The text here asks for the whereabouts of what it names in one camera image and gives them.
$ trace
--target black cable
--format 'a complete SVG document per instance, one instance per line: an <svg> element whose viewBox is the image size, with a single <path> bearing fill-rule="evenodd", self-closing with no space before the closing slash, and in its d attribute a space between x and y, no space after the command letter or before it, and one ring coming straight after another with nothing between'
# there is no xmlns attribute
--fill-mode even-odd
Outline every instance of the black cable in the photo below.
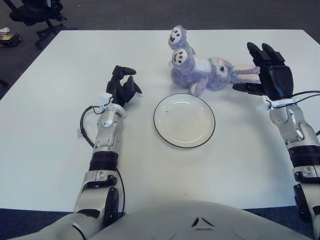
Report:
<svg viewBox="0 0 320 240"><path fill-rule="evenodd" d="M121 185L122 185L122 192L123 192L123 205L122 205L122 212L121 212L121 217L122 217L125 212L125 202L126 202L125 185L124 185L124 181L122 180L122 177L121 177L121 174L120 174L118 168L116 169L116 171L119 174Z"/></svg>
<svg viewBox="0 0 320 240"><path fill-rule="evenodd" d="M302 91L302 92L298 92L298 93L291 95L291 98L298 96L298 95L302 95L302 94L320 94L320 91L318 91L318 90Z"/></svg>
<svg viewBox="0 0 320 240"><path fill-rule="evenodd" d="M84 110L84 112L82 113L81 118L80 118L80 130L81 130L81 133L82 133L84 139L85 139L85 140L88 142L88 144L90 144L90 146L93 147L93 148L95 147L95 144L90 140L90 138L88 137L87 132L86 132L86 130L85 130L85 128L84 128L84 118L85 118L86 113L87 113L88 111L90 111L91 109L93 109L94 113L97 114L97 115L100 115L100 114L102 114L102 113L105 111L105 109L104 109L102 112L97 113L97 112L95 111L95 108L99 108L99 106L92 106L92 105L91 105L91 106L87 107L87 108ZM125 212L125 203L126 203L125 185L124 185L124 181L122 180L122 177L121 177L121 174L120 174L118 168L116 169L116 171L117 171L117 173L119 174L120 181L121 181L121 185L122 185L122 192L123 192L123 205L122 205L122 212L121 212L121 217L122 217L122 216L124 215L124 212Z"/></svg>
<svg viewBox="0 0 320 240"><path fill-rule="evenodd" d="M269 100L266 100L266 101L270 103L270 106L269 106L269 109L270 109L272 106L272 103Z"/></svg>
<svg viewBox="0 0 320 240"><path fill-rule="evenodd" d="M88 144L90 144L90 146L94 148L95 144L90 140L90 138L88 137L87 132L86 132L86 130L84 128L84 117L85 117L86 113L88 111L90 111L91 109L93 109L93 108L94 108L94 106L89 106L82 113L81 118L80 118L80 131L81 131L82 136L84 137L84 139L88 142Z"/></svg>
<svg viewBox="0 0 320 240"><path fill-rule="evenodd" d="M285 107L288 107L288 106L291 106L291 105L300 103L300 102L302 102L302 101L304 101L304 100L306 100L306 99L309 99L309 98L312 98L312 97L316 97L316 96L320 96L320 94L315 94L315 95L307 96L307 97L305 97L305 98L302 98L302 99L299 100L299 101L296 101L296 102L293 102L293 103L289 103L289 104L287 104L287 105L275 107L275 109L285 108Z"/></svg>

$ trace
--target small box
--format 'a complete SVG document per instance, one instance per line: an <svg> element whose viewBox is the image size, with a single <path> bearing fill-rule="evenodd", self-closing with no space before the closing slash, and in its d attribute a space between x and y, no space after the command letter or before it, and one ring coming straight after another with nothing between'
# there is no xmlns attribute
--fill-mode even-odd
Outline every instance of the small box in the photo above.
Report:
<svg viewBox="0 0 320 240"><path fill-rule="evenodd" d="M22 42L22 38L18 33L15 34L0 34L0 48L1 47L15 47Z"/></svg>

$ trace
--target white plush belly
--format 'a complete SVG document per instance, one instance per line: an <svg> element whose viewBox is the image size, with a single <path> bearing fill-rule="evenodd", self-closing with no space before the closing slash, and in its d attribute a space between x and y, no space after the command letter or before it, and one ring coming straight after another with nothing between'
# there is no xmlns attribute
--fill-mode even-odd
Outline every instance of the white plush belly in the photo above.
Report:
<svg viewBox="0 0 320 240"><path fill-rule="evenodd" d="M211 65L208 59L199 59L194 58L195 60L195 70L199 72L210 73L211 72Z"/></svg>

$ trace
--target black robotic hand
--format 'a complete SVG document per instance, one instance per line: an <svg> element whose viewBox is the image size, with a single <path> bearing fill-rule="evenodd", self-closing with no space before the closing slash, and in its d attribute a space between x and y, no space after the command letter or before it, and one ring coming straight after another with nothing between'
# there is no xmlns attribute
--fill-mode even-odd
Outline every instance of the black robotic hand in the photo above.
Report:
<svg viewBox="0 0 320 240"><path fill-rule="evenodd" d="M142 94L142 91L131 76L135 74L136 71L131 68L118 65L115 66L112 72L112 78L106 86L106 92L113 96L112 103L123 107L125 103L128 103L136 93ZM127 75L130 76L127 81L121 85L120 80Z"/></svg>
<svg viewBox="0 0 320 240"><path fill-rule="evenodd" d="M247 43L247 48L254 64L260 67L261 84L237 83L232 88L253 95L267 95L273 101L290 98L294 90L294 81L291 70L285 65L285 59L281 54L266 43L262 44L262 50L252 42Z"/></svg>

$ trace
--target plate rim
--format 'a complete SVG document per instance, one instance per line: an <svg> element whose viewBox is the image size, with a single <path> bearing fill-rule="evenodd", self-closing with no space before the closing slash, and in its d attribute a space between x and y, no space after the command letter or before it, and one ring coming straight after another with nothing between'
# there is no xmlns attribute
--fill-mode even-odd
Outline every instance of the plate rim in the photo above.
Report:
<svg viewBox="0 0 320 240"><path fill-rule="evenodd" d="M170 98L170 97L175 96L175 95L189 95L189 96L195 97L195 98L197 98L197 99L200 99L205 105L208 106L208 108L209 108L210 111L212 112L213 120L214 120L213 131L212 131L210 137L209 137L206 141L204 141L203 143L201 143L201 144L199 144L199 145L196 145L196 146L190 146L190 147L178 146L178 145L175 145L175 144L167 141L167 140L159 133L159 131L158 131L158 129L157 129L157 126L156 126L156 122L155 122L156 110L157 110L159 104L162 103L165 99ZM214 114L214 111L212 111L212 109L211 109L211 107L208 105L208 103L206 103L206 102L205 102L204 100L202 100L200 97L195 96L195 95L192 95L192 94L188 94L188 93L175 93L175 94L171 94L171 95L169 95L169 96L166 96L165 98L163 98L163 99L156 105L156 107L155 107L155 109L154 109L154 111L153 111L153 125L154 125L154 128L155 128L156 132L158 133L158 135L159 135L163 140L165 140L168 144L170 144L171 146L174 146L174 147L180 148L180 149L194 149L194 148L197 148L197 147L202 146L203 144L205 144L206 142L208 142L208 141L211 139L212 135L213 135L214 132L215 132L217 122L216 122L216 116L215 116L215 114Z"/></svg>

